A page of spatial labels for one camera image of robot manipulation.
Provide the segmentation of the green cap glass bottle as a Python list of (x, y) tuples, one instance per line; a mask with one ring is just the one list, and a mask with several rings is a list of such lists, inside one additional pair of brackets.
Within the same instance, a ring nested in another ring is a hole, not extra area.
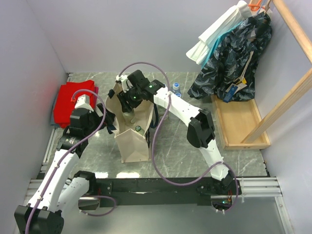
[(131, 112), (123, 112), (122, 116), (127, 126), (131, 126), (135, 124), (136, 116), (135, 116), (134, 110), (132, 110)]

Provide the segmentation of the green cap bottle front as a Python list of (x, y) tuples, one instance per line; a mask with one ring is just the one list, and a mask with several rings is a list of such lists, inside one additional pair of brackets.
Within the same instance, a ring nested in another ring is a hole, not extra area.
[(145, 130), (144, 130), (141, 126), (137, 125), (137, 126), (135, 127), (135, 131), (136, 131), (138, 134), (140, 134), (140, 135), (142, 135), (142, 136), (145, 136)]

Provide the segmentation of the blue label water bottle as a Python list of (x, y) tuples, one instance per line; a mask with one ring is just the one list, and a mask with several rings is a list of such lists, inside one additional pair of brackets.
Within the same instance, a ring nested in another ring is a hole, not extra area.
[(179, 83), (177, 83), (177, 82), (173, 83), (173, 85), (171, 86), (171, 92), (174, 94), (180, 94), (181, 93)]

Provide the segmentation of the beige canvas tote bag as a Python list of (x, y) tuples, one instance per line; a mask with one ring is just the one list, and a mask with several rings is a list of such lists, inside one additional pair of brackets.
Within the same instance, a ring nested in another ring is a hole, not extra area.
[[(127, 126), (122, 116), (121, 104), (117, 98), (117, 94), (122, 90), (120, 84), (115, 84), (111, 92), (113, 95), (107, 97), (105, 107), (111, 113), (116, 115), (113, 131), (114, 139), (117, 142), (122, 163), (141, 162), (151, 159), (151, 143), (150, 143), (150, 124), (154, 114), (154, 104), (149, 101), (142, 103), (134, 108), (136, 122), (134, 125)], [(139, 125), (145, 130), (145, 136), (138, 134), (135, 127)]]

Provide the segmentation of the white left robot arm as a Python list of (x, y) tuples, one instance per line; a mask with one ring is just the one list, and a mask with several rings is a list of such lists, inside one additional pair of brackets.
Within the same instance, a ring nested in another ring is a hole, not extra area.
[(93, 109), (89, 104), (76, 104), (70, 124), (58, 140), (54, 161), (42, 183), (25, 206), (14, 213), (21, 234), (59, 234), (66, 213), (86, 196), (95, 196), (98, 185), (92, 172), (79, 171), (64, 187), (73, 167), (88, 145), (88, 139), (114, 120), (103, 104)]

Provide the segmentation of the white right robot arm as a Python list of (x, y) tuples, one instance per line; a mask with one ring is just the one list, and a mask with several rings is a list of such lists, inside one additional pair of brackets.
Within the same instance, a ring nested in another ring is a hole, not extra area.
[(157, 79), (149, 81), (140, 70), (129, 75), (117, 75), (116, 83), (122, 88), (118, 97), (123, 112), (130, 112), (143, 100), (165, 108), (165, 115), (172, 113), (186, 125), (187, 141), (199, 149), (204, 157), (209, 167), (205, 173), (215, 180), (215, 191), (225, 194), (233, 184), (235, 193), (239, 193), (237, 178), (217, 147), (215, 127), (208, 109), (188, 104), (170, 91), (168, 83), (164, 84)]

